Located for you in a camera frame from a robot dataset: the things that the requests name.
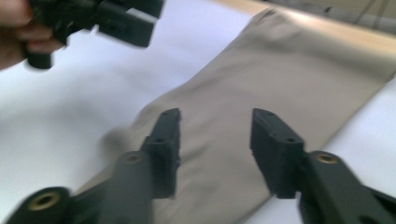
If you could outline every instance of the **human hand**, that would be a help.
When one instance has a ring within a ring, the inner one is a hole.
[[[27,0],[0,0],[0,70],[23,61],[23,48],[51,53],[62,47],[50,28],[32,21]]]

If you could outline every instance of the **folded fabric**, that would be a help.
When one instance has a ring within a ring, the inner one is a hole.
[[[154,202],[155,223],[240,223],[270,197],[249,149],[253,108],[276,113],[305,140],[305,150],[320,150],[395,71],[395,59],[266,10],[195,77],[117,134],[133,139],[128,149],[139,149],[158,116],[180,108],[177,195]]]

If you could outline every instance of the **white tabletop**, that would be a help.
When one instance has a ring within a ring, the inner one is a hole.
[[[168,0],[148,49],[80,32],[48,72],[22,63],[1,71],[0,222],[36,190],[75,190],[106,167],[117,153],[99,148],[101,137],[129,126],[144,105],[189,80],[251,16],[211,1]],[[364,184],[393,197],[395,99],[393,80],[327,148]],[[294,203],[272,201],[249,223],[299,223]]]

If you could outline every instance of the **black mechanical part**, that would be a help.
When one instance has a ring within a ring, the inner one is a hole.
[[[98,224],[152,223],[152,177],[146,152],[123,154],[108,183]]]
[[[139,47],[147,47],[162,0],[30,0],[34,21],[53,30],[55,38],[67,45],[67,37],[82,29],[99,32]],[[28,63],[39,69],[51,68],[50,54],[25,49]]]
[[[304,141],[291,132],[273,113],[253,110],[253,156],[278,198],[302,193],[299,207],[305,224],[396,223],[395,199],[364,187],[333,154],[303,152]],[[287,140],[279,140],[285,137],[297,144],[288,146]]]
[[[254,109],[250,148],[271,193],[294,198],[296,159],[304,154],[303,139],[276,114]]]
[[[65,188],[42,189],[28,197],[7,224],[61,224],[70,202]]]
[[[27,198],[7,224],[152,223],[152,199],[175,196],[180,164],[178,109],[163,112],[140,151],[120,156],[109,180],[70,197],[65,188]]]
[[[177,168],[180,148],[180,111],[176,109],[161,113],[151,135],[141,147],[141,151],[151,156],[154,176],[154,198],[173,197],[177,189]]]

